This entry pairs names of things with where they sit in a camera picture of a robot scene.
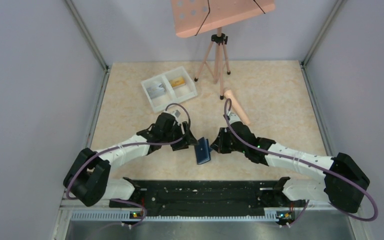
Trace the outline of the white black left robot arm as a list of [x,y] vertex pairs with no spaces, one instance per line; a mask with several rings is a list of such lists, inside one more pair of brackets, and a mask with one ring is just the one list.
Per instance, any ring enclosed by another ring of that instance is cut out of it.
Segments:
[[121,199],[127,206],[140,202],[140,193],[128,180],[110,180],[110,175],[124,164],[152,154],[162,146],[173,151],[196,146],[191,120],[180,122],[175,113],[163,112],[156,122],[129,139],[104,150],[82,149],[63,180],[66,198],[91,207],[101,199]]

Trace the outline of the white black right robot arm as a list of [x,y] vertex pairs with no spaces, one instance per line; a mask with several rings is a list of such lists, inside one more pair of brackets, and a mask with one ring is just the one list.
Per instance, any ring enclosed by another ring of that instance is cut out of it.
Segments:
[[322,156],[294,150],[272,139],[255,136],[241,121],[221,127],[210,148],[219,154],[243,153],[255,164],[307,176],[306,179],[284,176],[276,183],[273,200],[279,206],[298,200],[323,201],[355,214],[370,184],[368,177],[345,153]]

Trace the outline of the blue leather card holder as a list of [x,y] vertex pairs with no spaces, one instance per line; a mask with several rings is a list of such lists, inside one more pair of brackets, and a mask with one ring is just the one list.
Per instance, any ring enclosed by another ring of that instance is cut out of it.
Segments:
[[194,146],[196,164],[203,165],[211,161],[211,151],[209,140],[206,137],[201,137]]

